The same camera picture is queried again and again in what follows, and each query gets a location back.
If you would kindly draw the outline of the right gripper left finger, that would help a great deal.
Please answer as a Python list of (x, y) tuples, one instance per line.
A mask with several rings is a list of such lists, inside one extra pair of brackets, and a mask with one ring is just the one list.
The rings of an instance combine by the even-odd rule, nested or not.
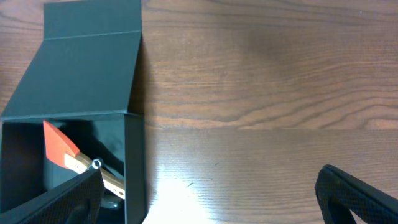
[(3, 224), (96, 223), (105, 191), (101, 172), (89, 169), (1, 215)]

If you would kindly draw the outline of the orange scraper wooden handle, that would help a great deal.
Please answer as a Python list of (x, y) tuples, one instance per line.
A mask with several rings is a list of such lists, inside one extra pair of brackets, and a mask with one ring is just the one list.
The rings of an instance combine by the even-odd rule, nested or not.
[(87, 171), (93, 159), (82, 153), (75, 143), (48, 121), (43, 121), (45, 155), (54, 164), (77, 174)]

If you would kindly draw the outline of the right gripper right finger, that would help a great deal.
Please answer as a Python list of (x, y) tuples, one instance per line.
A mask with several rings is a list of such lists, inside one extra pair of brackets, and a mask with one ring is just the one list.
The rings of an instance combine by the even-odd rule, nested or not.
[(318, 173), (315, 195), (327, 224), (397, 223), (397, 199), (343, 170), (325, 165)]

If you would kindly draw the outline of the silver ring wrench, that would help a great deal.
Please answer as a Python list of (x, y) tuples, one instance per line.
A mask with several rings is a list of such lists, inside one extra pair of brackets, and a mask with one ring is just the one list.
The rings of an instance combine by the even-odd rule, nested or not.
[(88, 170), (90, 169), (101, 169), (103, 165), (103, 160), (101, 158), (93, 159), (91, 164), (88, 166)]

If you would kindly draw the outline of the small claw hammer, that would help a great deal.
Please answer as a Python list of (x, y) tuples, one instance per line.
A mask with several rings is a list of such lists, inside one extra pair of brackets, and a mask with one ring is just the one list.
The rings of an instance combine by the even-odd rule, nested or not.
[(104, 194), (101, 206), (113, 210), (120, 209), (121, 202), (126, 198), (124, 181), (104, 169), (101, 169), (101, 174), (106, 190), (111, 192)]

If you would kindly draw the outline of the dark green box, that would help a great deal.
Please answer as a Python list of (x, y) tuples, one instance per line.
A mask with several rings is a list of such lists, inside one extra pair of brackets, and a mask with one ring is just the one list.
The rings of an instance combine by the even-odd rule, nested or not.
[(44, 6), (43, 42), (1, 116), (2, 212), (75, 176), (45, 156), (48, 121), (124, 180), (126, 198), (98, 223), (144, 220), (144, 120), (129, 109), (141, 36), (138, 0)]

